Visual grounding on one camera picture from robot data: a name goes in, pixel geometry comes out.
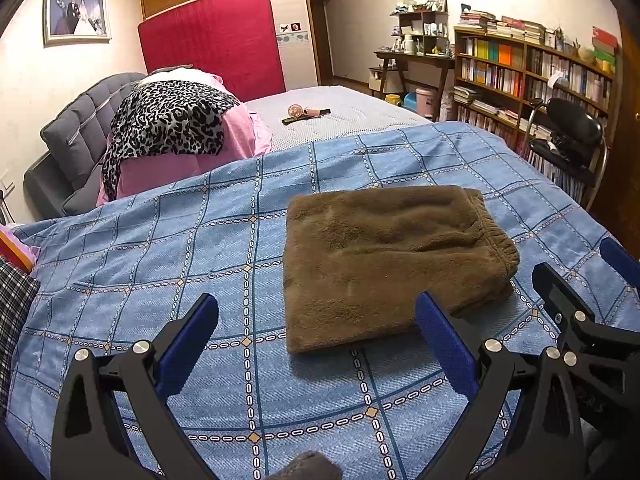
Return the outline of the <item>brown fleece pants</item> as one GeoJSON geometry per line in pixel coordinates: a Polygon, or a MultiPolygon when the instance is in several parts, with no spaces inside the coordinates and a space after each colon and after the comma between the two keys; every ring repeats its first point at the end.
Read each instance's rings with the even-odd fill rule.
{"type": "Polygon", "coordinates": [[[301,354],[408,332],[428,292],[449,313],[509,295],[520,254],[475,188],[365,188],[288,203],[286,348],[301,354]]]}

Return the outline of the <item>wooden door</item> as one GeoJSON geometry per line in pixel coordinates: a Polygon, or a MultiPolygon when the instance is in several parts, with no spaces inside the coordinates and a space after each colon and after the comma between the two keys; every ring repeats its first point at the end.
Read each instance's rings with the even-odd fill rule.
{"type": "Polygon", "coordinates": [[[639,257],[639,44],[631,29],[622,33],[622,90],[608,168],[591,207],[593,218],[632,256],[639,257]]]}

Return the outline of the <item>black office chair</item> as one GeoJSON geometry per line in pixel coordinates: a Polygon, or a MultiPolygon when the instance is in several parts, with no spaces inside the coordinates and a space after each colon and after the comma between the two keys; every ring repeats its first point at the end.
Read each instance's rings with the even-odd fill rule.
{"type": "Polygon", "coordinates": [[[610,158],[602,124],[578,104],[560,98],[537,98],[528,105],[529,161],[589,210],[610,158]]]}

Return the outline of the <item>plaid pillow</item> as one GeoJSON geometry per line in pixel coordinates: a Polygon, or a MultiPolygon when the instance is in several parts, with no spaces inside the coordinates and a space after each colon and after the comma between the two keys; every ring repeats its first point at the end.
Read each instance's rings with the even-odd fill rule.
{"type": "Polygon", "coordinates": [[[40,283],[1,257],[0,286],[1,418],[5,418],[15,347],[40,283]]]}

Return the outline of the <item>wooden bookshelf with books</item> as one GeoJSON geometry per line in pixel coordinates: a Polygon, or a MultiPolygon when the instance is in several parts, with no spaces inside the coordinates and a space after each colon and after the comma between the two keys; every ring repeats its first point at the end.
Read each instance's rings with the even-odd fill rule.
{"type": "Polygon", "coordinates": [[[551,132],[540,118],[529,123],[537,100],[567,100],[607,122],[614,90],[613,75],[576,56],[479,29],[454,30],[457,120],[500,136],[522,157],[531,136],[551,132]]]}

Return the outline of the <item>grey upholstered headboard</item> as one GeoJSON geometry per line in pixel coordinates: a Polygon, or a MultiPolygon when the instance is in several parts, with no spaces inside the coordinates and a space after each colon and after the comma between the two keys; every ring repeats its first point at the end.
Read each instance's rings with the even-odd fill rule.
{"type": "Polygon", "coordinates": [[[23,188],[39,219],[96,208],[111,122],[140,73],[106,77],[67,104],[40,136],[47,153],[24,173],[23,188]]]}

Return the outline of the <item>pink trash bin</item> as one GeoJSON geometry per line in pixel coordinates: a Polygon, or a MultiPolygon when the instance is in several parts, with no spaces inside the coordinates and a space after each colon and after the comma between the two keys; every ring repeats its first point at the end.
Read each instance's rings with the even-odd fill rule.
{"type": "Polygon", "coordinates": [[[433,119],[437,104],[437,91],[433,88],[416,88],[416,112],[427,119],[433,119]]]}

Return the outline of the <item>yellow stool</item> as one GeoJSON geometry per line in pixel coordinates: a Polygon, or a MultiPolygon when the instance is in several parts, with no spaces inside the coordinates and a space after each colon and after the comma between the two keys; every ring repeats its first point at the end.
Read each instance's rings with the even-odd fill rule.
{"type": "Polygon", "coordinates": [[[385,101],[393,106],[401,106],[402,104],[401,96],[398,96],[398,94],[386,94],[385,101]]]}

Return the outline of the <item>wooden desk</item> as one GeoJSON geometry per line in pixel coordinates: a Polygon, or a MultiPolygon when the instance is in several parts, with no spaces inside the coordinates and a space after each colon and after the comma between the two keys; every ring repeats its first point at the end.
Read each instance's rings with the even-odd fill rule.
{"type": "Polygon", "coordinates": [[[386,89],[389,74],[397,74],[402,94],[411,89],[430,88],[435,91],[432,106],[432,121],[438,122],[442,109],[449,73],[454,69],[454,58],[438,54],[405,54],[392,51],[375,51],[381,62],[378,69],[378,85],[370,90],[371,96],[384,99],[390,90],[386,89]]]}

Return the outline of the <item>white bed sheet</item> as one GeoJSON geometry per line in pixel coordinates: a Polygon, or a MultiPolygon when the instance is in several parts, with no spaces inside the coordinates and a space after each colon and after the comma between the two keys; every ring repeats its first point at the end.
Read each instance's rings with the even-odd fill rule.
{"type": "Polygon", "coordinates": [[[318,86],[291,90],[246,102],[272,135],[273,151],[283,151],[310,142],[342,136],[396,130],[429,124],[411,110],[342,86],[318,86]],[[283,125],[292,105],[329,110],[319,118],[283,125]]]}

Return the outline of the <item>small desktop shelf unit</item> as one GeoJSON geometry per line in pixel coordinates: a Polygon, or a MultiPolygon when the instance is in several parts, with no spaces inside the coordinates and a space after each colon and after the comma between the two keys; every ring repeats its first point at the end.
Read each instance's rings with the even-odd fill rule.
{"type": "Polygon", "coordinates": [[[448,13],[440,11],[394,12],[392,52],[408,55],[450,56],[448,13]]]}

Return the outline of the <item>leopard print blanket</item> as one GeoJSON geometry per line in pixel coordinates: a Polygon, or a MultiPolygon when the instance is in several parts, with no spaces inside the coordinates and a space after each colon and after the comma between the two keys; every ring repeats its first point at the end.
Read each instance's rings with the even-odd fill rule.
{"type": "Polygon", "coordinates": [[[218,156],[224,149],[222,118],[240,101],[208,84],[151,82],[131,91],[111,122],[102,162],[106,196],[117,195],[122,163],[146,156],[218,156]]]}

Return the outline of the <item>pink quilt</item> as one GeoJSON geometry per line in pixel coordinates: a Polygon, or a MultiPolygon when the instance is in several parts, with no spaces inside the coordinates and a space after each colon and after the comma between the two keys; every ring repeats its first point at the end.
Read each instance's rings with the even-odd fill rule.
{"type": "Polygon", "coordinates": [[[189,65],[138,81],[111,121],[96,203],[103,205],[267,154],[272,133],[224,86],[189,65]]]}

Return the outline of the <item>hair dryer on bed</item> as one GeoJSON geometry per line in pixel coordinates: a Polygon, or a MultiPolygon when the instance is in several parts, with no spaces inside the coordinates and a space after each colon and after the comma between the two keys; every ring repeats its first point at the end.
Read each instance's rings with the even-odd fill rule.
{"type": "Polygon", "coordinates": [[[305,108],[298,104],[293,104],[288,108],[288,116],[282,119],[282,124],[288,126],[294,124],[294,122],[303,122],[304,120],[326,116],[330,113],[331,110],[329,108],[315,110],[314,108],[305,108]]]}

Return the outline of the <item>red mattress against wardrobe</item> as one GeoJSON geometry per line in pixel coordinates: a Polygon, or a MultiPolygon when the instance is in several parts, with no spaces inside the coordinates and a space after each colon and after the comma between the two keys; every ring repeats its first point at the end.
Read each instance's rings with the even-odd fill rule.
{"type": "Polygon", "coordinates": [[[285,92],[270,0],[195,0],[138,26],[146,69],[186,65],[247,102],[285,92]]]}

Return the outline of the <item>framed wedding photo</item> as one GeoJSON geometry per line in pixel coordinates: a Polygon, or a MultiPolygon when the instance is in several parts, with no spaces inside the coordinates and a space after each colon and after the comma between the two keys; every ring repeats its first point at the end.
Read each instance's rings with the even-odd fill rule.
{"type": "Polygon", "coordinates": [[[107,0],[43,0],[43,45],[108,44],[111,32],[106,3],[107,0]]]}

